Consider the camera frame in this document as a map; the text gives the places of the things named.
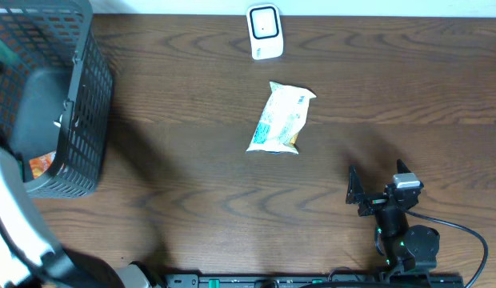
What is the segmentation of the yellow white snack bag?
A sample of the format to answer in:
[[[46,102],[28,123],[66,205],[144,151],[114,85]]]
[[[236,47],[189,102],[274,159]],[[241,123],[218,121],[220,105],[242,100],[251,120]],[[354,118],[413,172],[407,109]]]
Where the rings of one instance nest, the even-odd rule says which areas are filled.
[[[278,82],[270,82],[270,90],[246,152],[299,154],[295,143],[306,124],[310,100],[317,96],[306,88]]]

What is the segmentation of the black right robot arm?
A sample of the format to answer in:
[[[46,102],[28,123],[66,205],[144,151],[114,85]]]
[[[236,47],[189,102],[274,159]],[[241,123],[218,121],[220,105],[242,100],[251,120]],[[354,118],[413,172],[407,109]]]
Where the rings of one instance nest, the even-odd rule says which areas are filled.
[[[346,203],[357,205],[360,217],[375,217],[375,245],[393,272],[429,272],[437,267],[439,232],[408,223],[406,213],[418,204],[424,185],[402,160],[397,160],[396,167],[392,183],[383,192],[367,194],[355,167],[350,166]]]

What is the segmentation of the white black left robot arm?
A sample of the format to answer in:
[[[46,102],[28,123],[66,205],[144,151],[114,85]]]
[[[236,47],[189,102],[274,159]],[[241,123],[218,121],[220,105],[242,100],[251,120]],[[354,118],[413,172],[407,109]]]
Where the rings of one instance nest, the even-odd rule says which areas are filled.
[[[100,258],[64,247],[26,192],[17,159],[0,127],[0,286],[165,287],[140,262],[116,270]]]

